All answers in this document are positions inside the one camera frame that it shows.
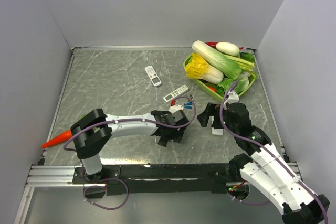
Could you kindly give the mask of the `white remote control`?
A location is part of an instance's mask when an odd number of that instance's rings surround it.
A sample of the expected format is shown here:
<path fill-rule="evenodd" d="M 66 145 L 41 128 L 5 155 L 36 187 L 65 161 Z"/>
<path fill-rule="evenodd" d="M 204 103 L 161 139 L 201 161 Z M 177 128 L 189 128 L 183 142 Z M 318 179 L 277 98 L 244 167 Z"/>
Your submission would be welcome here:
<path fill-rule="evenodd" d="M 224 134 L 224 129 L 215 129 L 212 127 L 211 133 L 212 135 L 215 135 L 215 136 L 222 136 Z"/>

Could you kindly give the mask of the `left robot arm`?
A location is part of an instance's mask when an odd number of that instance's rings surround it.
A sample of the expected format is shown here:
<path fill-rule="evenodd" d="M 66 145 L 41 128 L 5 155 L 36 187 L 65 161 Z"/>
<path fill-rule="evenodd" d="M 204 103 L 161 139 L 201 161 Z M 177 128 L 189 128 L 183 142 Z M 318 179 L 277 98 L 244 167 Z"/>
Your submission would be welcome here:
<path fill-rule="evenodd" d="M 142 115 L 116 116 L 94 109 L 70 128 L 75 152 L 85 169 L 85 177 L 92 183 L 103 179 L 100 151 L 112 138 L 148 135 L 158 136 L 158 144 L 180 142 L 190 124 L 183 110 L 175 112 L 154 110 Z"/>

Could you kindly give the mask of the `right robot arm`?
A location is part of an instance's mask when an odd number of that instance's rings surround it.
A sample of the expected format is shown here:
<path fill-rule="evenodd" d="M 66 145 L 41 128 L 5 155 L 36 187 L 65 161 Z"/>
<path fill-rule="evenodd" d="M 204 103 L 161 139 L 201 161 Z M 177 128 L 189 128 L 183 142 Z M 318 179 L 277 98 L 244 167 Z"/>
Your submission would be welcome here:
<path fill-rule="evenodd" d="M 317 195 L 294 173 L 267 134 L 252 124 L 244 104 L 209 103 L 197 119 L 206 127 L 210 117 L 244 151 L 230 161 L 233 180 L 245 180 L 257 188 L 278 209 L 284 223 L 329 222 L 328 198 Z"/>

